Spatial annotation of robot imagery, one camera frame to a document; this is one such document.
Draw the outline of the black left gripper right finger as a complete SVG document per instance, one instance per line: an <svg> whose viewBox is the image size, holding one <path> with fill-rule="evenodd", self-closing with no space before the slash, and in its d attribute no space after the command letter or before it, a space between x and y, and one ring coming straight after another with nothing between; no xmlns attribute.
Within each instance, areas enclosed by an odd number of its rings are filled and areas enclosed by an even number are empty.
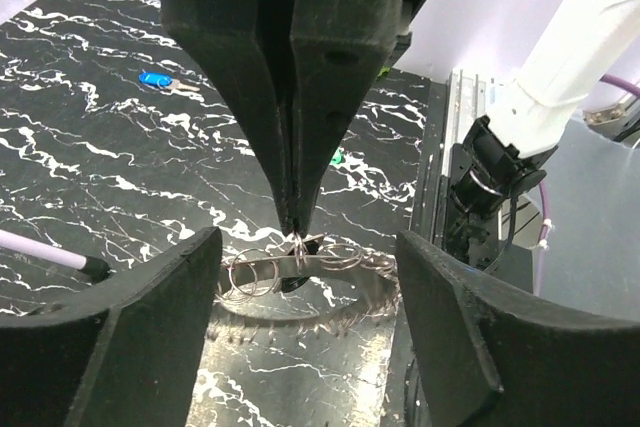
<svg viewBox="0 0 640 427"><path fill-rule="evenodd" d="M436 426L635 426L639 326L564 307L410 231L398 275Z"/></svg>

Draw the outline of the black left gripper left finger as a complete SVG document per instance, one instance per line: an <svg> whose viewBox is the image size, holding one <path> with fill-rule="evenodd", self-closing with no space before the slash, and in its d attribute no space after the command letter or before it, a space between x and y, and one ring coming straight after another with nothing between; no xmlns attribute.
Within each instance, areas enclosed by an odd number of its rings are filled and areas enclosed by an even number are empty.
<svg viewBox="0 0 640 427"><path fill-rule="evenodd" d="M4 426L183 426L220 272L203 229L143 265L1 318Z"/></svg>

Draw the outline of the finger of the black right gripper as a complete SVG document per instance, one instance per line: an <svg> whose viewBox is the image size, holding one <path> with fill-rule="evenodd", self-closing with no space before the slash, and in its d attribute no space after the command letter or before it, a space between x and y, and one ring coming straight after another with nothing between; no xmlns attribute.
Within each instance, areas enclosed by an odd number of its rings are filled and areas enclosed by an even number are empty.
<svg viewBox="0 0 640 427"><path fill-rule="evenodd" d="M293 0L161 0L163 27L218 90L248 140L284 234L293 231L292 10Z"/></svg>
<svg viewBox="0 0 640 427"><path fill-rule="evenodd" d="M393 52L402 0L295 0L288 226L308 232L322 177Z"/></svg>

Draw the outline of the black tag key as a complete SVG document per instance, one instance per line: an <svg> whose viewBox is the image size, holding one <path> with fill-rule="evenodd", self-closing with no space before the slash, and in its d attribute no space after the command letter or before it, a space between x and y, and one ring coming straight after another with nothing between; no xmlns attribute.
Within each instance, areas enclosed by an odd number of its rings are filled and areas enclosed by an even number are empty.
<svg viewBox="0 0 640 427"><path fill-rule="evenodd" d="M293 235L293 246L288 255L295 258L298 270L305 266L308 255L316 255L318 253L324 237L324 234L317 234L303 239L299 233ZM283 294L291 293L302 287L308 280L309 277L282 277L280 279L280 292Z"/></svg>

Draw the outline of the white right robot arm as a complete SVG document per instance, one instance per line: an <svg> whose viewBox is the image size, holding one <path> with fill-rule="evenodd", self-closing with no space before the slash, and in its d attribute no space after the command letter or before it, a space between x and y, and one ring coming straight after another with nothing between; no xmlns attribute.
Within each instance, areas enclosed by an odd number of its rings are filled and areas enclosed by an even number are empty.
<svg viewBox="0 0 640 427"><path fill-rule="evenodd" d="M162 25L222 95L305 235L324 172L402 28L424 0L160 0ZM543 177L576 107L639 34L639 0L562 0L466 138L463 212L491 215Z"/></svg>

